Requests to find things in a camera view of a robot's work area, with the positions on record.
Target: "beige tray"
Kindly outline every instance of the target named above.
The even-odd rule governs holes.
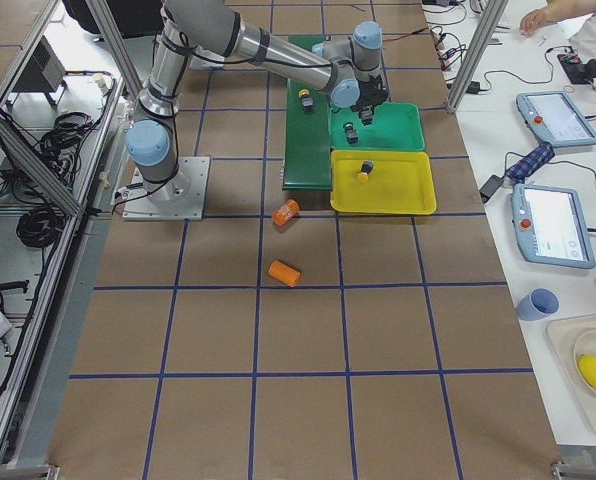
[[[554,320],[547,325],[547,336],[560,365],[565,369],[572,390],[592,430],[596,433],[596,395],[578,374],[574,358],[574,344],[580,335],[596,330],[596,314]]]

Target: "human hand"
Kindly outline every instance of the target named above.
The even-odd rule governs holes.
[[[547,25],[547,23],[549,23],[547,12],[544,8],[539,8],[523,17],[520,21],[520,33],[529,37],[540,27]]]

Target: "tablet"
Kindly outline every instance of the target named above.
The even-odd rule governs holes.
[[[575,190],[519,183],[514,185],[511,208],[516,241],[527,261],[596,266]]]
[[[596,144],[595,130],[566,92],[521,93],[516,105],[532,133],[554,148]]]

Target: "blue tablet frame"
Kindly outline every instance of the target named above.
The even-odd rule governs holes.
[[[575,260],[570,258],[546,257],[536,253],[537,241],[534,230],[534,219],[531,214],[529,202],[527,201],[527,197],[525,195],[525,191],[529,189],[562,192],[570,195],[572,200],[572,215],[574,216],[576,231],[581,244],[580,246],[583,252],[586,254],[586,259],[581,258],[579,260]],[[578,198],[578,193],[575,190],[518,183],[514,185],[513,193],[511,194],[511,210],[518,248],[527,261],[585,269],[591,269],[596,266],[594,252],[591,249],[591,242],[589,241],[589,234],[587,233],[587,225],[585,224],[585,219],[582,215],[580,199]],[[528,228],[523,228],[521,226],[520,222],[524,219],[529,219],[531,221],[531,225]]]
[[[586,133],[588,134],[588,138],[583,139],[568,139],[568,140],[557,140],[552,132],[549,131],[549,128],[545,125],[545,123],[537,124],[535,123],[534,119],[537,116],[542,116],[539,109],[534,105],[532,102],[532,97],[537,96],[546,96],[546,95],[557,95],[564,104],[576,114],[578,122],[580,125],[585,129]],[[574,102],[571,100],[567,92],[562,91],[550,91],[550,92],[533,92],[533,93],[521,93],[516,96],[516,106],[518,110],[522,114],[527,126],[531,130],[531,132],[541,141],[541,142],[549,142],[554,148],[559,147],[577,147],[577,146],[584,146],[584,145],[596,145],[596,131],[593,127],[589,124],[585,116],[580,113],[580,110],[576,107]]]

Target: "tablet screen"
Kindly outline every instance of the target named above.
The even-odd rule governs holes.
[[[524,192],[531,209],[536,255],[587,261],[573,196],[531,188]]]
[[[528,95],[536,114],[543,119],[545,127],[558,141],[587,140],[593,135],[587,130],[576,112],[562,95]]]

